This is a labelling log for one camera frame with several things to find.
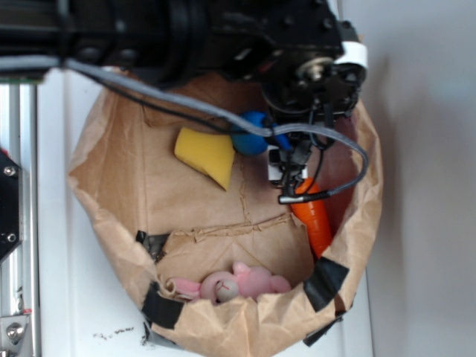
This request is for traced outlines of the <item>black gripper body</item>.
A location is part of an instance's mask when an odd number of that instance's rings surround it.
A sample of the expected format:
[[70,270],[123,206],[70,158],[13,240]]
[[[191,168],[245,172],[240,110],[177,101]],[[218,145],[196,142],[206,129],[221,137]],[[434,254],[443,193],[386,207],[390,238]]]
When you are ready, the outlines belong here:
[[349,21],[337,22],[343,54],[338,59],[311,59],[294,71],[287,84],[262,85],[263,96],[281,120],[313,114],[318,120],[351,116],[366,79],[368,52]]

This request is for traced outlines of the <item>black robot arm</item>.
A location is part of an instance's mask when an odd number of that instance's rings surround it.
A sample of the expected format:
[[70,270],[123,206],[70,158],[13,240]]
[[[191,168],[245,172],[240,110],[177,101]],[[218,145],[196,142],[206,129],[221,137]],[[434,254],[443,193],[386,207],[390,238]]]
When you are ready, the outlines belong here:
[[161,89],[215,72],[259,83],[281,117],[348,115],[367,74],[355,28],[327,1],[3,1],[1,79],[66,60],[133,71]]

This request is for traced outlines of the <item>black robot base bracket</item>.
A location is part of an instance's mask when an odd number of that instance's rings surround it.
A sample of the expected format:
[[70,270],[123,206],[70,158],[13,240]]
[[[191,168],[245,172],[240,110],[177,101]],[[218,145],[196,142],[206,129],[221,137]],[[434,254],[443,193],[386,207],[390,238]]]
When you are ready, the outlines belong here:
[[1,263],[20,243],[21,168],[1,149]]

